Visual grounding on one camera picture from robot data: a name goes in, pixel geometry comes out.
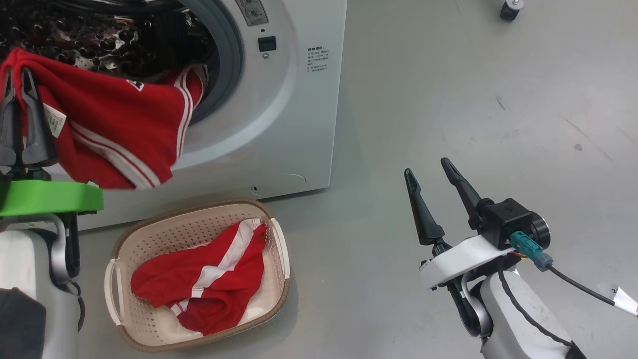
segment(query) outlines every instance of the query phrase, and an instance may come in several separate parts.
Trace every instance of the washing machine drum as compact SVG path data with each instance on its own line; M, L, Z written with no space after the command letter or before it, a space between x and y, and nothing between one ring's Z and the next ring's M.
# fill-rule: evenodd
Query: washing machine drum
M205 63L211 84L191 124L217 109L239 81L241 39L217 1L0 0L0 62L12 48L89 71L159 81Z

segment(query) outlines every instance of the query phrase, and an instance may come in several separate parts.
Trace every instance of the cable connector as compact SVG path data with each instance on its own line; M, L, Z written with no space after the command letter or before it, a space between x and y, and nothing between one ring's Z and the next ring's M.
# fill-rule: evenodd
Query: cable connector
M546 271L547 266L554 262L549 254L543 253L543 247L521 231L512 234L510 242L517 252L531 259L540 271Z

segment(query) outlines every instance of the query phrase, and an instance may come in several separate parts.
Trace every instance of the gray floor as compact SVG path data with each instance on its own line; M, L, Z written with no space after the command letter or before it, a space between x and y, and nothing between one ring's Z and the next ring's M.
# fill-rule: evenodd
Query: gray floor
M550 224L557 268L638 297L638 3L351 0L332 186L269 202L292 293L270 323L187 351L120 338L102 294L124 230L85 233L81 358L481 358L445 291L419 284L403 182L411 167L451 243L471 235L438 163ZM520 271L590 358L634 357L638 320L530 263Z

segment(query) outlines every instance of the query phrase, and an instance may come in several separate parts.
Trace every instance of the beige plastic basket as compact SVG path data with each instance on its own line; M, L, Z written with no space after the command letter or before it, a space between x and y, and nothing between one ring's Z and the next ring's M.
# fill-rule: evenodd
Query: beige plastic basket
M261 218L262 223L268 225L264 269L261 287L234 328L203 337L201 333L181 326L166 306L153 308L131 292L131 275L143 262L161 254L209 243L227 227L247 218ZM118 306L113 294L113 273ZM265 323L283 305L289 286L290 265L281 228L268 209L259 202L246 199L152 218L124 233L107 266L104 295L111 319L126 342L141 351L155 353L213 342Z

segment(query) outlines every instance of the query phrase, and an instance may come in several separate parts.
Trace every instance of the white cable label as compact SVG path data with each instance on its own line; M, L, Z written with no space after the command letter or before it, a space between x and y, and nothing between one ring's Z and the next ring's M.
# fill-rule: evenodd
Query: white cable label
M614 307L628 312L633 316L638 316L638 303L632 299L619 286L611 283L602 283L598 285L600 294L614 301Z
M51 134L58 138L66 122L66 115L44 103L44 115L47 117Z

